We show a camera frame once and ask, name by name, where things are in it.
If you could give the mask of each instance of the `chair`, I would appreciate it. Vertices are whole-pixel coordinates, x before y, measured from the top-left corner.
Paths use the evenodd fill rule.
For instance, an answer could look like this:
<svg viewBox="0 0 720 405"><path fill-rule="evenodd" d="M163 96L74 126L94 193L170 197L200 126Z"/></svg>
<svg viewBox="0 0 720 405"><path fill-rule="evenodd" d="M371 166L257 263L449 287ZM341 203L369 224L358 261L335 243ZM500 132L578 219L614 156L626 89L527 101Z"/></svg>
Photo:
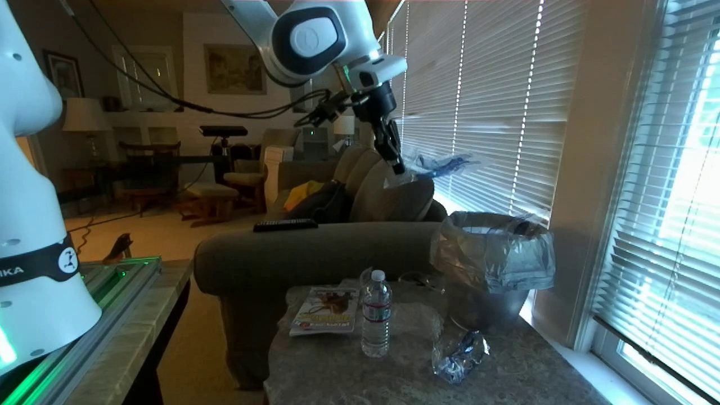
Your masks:
<svg viewBox="0 0 720 405"><path fill-rule="evenodd" d="M260 153L257 159L234 159L231 172L223 173L223 183L239 190L241 203L250 203L253 212L266 212L266 181L268 147L295 147L297 132L293 128L269 128L262 135Z"/></svg>
<svg viewBox="0 0 720 405"><path fill-rule="evenodd" d="M119 141L119 152L126 162L122 165L122 192L119 197L135 203L135 212L149 207L149 203L169 203L177 192L177 156L175 144L128 144Z"/></svg>

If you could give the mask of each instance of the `gray couch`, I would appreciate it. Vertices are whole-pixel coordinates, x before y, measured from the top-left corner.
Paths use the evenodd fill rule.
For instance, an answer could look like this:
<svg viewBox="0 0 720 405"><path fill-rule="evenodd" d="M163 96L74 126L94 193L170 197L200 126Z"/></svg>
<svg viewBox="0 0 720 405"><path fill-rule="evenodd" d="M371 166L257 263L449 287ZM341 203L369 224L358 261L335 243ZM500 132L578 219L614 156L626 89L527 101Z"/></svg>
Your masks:
<svg viewBox="0 0 720 405"><path fill-rule="evenodd" d="M241 390L260 390L268 379L268 350L289 287L338 283L367 265L383 269L389 278L430 272L437 224L428 219L440 219L431 203L431 181L386 190L386 172L371 149L355 147L330 172L351 193L349 224L283 231L239 229L195 248L194 278L203 292L221 299L226 366ZM281 198L268 219L283 216L277 209Z"/></svg>

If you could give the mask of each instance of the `water bottle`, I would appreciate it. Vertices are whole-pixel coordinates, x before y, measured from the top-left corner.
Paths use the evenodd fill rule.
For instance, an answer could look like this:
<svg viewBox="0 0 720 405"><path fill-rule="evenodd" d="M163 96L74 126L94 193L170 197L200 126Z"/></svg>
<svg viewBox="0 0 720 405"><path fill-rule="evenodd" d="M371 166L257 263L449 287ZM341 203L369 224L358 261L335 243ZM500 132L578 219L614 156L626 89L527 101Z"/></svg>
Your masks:
<svg viewBox="0 0 720 405"><path fill-rule="evenodd" d="M367 359L383 359L389 352L392 290L383 270L374 270L361 290L359 350Z"/></svg>

